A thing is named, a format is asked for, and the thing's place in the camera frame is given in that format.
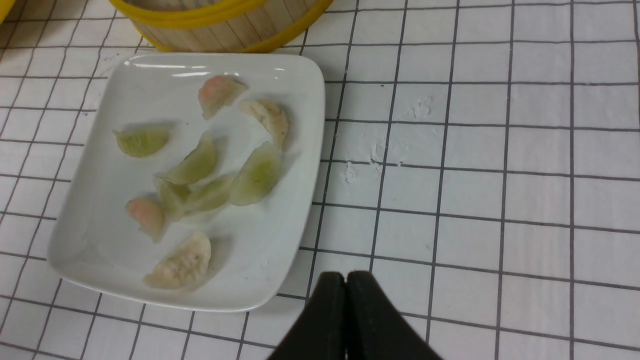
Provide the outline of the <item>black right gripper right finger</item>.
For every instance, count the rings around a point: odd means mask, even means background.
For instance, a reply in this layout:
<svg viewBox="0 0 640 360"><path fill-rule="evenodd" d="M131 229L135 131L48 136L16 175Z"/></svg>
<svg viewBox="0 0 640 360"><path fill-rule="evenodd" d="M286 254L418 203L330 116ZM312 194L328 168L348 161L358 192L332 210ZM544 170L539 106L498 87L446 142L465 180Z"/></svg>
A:
<svg viewBox="0 0 640 360"><path fill-rule="evenodd" d="M405 321L368 271L346 282L346 354L349 360L439 360Z"/></svg>

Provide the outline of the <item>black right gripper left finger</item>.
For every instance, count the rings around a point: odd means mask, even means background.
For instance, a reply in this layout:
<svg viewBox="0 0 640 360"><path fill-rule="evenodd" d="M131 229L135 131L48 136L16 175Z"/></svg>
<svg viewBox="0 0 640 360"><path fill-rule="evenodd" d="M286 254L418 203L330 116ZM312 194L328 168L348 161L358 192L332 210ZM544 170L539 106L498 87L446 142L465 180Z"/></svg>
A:
<svg viewBox="0 0 640 360"><path fill-rule="evenodd" d="M339 272L324 272L297 321L270 360L343 360L346 354L346 284Z"/></svg>

